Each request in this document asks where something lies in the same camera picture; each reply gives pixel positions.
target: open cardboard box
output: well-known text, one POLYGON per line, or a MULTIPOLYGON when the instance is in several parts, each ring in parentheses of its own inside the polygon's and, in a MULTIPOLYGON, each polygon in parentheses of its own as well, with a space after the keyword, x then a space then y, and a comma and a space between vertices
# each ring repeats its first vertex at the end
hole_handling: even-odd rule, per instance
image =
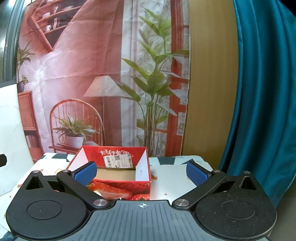
POLYGON ((98 167, 88 188, 108 200, 149 200, 151 174, 145 147, 82 146, 67 169, 89 161, 98 167))

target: crosshair symbol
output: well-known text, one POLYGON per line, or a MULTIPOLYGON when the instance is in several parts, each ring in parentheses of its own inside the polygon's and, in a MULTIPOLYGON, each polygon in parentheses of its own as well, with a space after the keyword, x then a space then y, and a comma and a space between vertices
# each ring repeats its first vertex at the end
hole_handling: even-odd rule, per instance
POLYGON ((140 206, 141 208, 145 208, 145 207, 147 207, 147 206, 149 206, 149 205, 147 205, 147 204, 145 204, 145 203, 141 203, 141 204, 138 205, 138 206, 140 206))

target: metal screw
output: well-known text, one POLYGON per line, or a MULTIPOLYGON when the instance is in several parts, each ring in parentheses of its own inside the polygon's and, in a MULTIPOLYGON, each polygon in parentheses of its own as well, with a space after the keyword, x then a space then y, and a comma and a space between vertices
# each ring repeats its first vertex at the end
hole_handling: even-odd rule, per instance
POLYGON ((178 199, 178 200, 175 201, 175 204, 178 207, 186 207, 186 206, 189 205, 189 202, 186 199, 178 199))
POLYGON ((94 205, 97 207, 103 207, 103 206, 106 206, 107 204, 108 204, 108 201, 105 199, 94 200, 94 205))

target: wooden chair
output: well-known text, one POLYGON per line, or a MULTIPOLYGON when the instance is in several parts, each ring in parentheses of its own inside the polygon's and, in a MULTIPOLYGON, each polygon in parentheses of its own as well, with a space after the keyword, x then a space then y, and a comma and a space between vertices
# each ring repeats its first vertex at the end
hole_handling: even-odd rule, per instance
POLYGON ((98 133, 91 134, 91 136, 86 137, 86 141, 93 141, 99 146, 105 144, 105 132, 104 126, 98 111, 90 104, 78 100, 78 99, 67 99, 57 103, 49 114, 49 125, 52 137, 52 146, 49 148, 53 149, 56 153, 57 151, 66 152, 67 154, 76 154, 79 150, 78 148, 69 147, 65 144, 65 136, 59 137, 54 128, 61 127, 59 119, 68 120, 68 115, 78 120, 85 121, 88 125, 92 126, 94 130, 98 133))

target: curtain fold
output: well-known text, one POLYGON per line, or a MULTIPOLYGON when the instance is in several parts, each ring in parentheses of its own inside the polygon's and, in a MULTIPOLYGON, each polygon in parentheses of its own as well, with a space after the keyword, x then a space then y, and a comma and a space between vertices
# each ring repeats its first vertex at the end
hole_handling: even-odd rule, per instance
POLYGON ((220 169, 251 171, 274 206, 296 173, 296 18, 278 0, 234 0, 237 99, 220 169))

